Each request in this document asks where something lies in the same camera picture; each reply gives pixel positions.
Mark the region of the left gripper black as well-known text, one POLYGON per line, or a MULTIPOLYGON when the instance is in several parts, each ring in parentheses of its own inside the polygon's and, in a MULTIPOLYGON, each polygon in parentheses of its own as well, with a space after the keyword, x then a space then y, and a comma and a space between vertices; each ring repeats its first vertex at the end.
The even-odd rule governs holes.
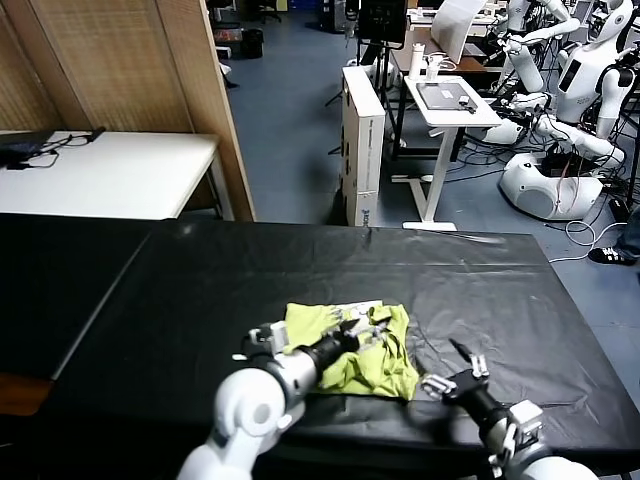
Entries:
POLYGON ((317 371, 325 371, 345 353, 374 347, 383 342, 388 333, 387 322, 368 325, 368 316, 356 307, 335 308, 329 319, 327 332, 331 334, 308 347, 308 355, 317 371))

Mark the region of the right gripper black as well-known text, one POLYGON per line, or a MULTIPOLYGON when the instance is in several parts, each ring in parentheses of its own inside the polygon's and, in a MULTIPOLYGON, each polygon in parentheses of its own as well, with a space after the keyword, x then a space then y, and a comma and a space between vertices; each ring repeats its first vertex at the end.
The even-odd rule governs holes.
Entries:
POLYGON ((470 416, 489 416, 491 412, 500 410, 502 404, 488 391, 488 366, 485 356, 475 354, 469 347, 453 338, 450 338, 449 342, 471 365, 471 369, 447 379, 418 362, 418 386, 429 396, 442 396, 445 405, 463 408, 470 416))

